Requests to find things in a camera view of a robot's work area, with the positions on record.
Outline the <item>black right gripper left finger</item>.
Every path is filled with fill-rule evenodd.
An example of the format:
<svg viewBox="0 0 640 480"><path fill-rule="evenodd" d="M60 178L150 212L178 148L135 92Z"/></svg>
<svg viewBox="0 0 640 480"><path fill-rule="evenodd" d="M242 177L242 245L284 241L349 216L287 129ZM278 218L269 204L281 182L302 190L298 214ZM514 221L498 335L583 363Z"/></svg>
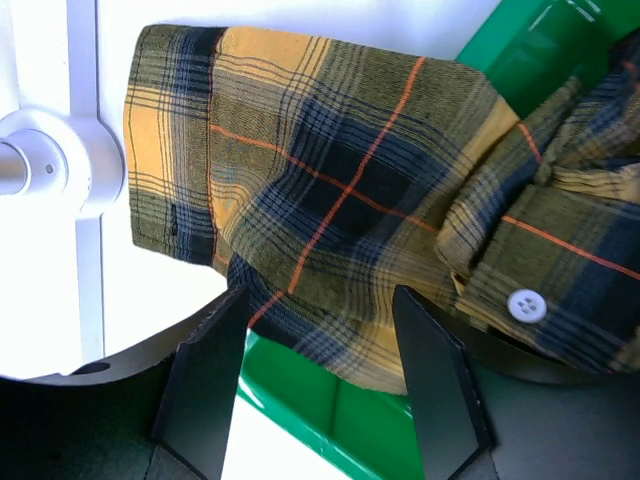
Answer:
<svg viewBox="0 0 640 480"><path fill-rule="evenodd" d="M5 479L218 479L248 324L234 288L117 354L1 382Z"/></svg>

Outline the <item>yellow plaid flannel shirt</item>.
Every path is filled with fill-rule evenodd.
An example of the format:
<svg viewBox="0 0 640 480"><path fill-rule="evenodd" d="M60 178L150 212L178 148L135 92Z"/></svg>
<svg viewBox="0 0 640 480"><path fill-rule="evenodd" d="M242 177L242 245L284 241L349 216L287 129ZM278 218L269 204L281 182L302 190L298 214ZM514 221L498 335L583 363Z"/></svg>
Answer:
<svg viewBox="0 0 640 480"><path fill-rule="evenodd" d="M454 61L151 25L123 129L133 243L245 287L258 335L352 384L406 390L399 285L573 368L639 368L637 33L520 118Z"/></svg>

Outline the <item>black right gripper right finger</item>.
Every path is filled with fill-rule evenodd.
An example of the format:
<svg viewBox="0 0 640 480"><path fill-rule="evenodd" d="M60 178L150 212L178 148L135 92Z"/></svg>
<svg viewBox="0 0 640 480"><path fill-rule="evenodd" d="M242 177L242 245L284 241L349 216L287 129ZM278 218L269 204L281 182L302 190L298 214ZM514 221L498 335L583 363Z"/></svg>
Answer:
<svg viewBox="0 0 640 480"><path fill-rule="evenodd" d="M638 477L637 375L534 355L406 286L393 316L426 478Z"/></svg>

